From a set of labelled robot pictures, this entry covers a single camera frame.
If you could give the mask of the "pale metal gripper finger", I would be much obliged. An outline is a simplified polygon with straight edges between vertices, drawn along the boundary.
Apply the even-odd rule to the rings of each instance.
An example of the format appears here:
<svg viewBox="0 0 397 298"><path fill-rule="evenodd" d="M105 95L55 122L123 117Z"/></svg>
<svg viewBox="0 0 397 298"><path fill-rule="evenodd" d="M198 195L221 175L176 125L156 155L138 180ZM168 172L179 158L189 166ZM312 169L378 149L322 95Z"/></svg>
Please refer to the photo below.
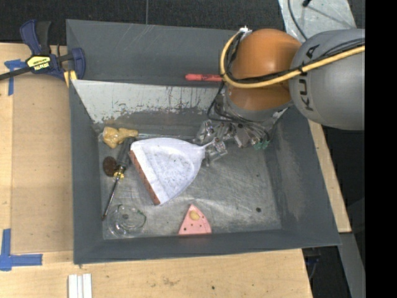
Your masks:
<svg viewBox="0 0 397 298"><path fill-rule="evenodd" d="M226 144L219 138L214 138L205 145L205 166L210 166L214 161L219 160L228 153Z"/></svg>
<svg viewBox="0 0 397 298"><path fill-rule="evenodd" d="M211 120L202 122L196 136L194 138L195 144L208 144L216 140L215 128Z"/></svg>

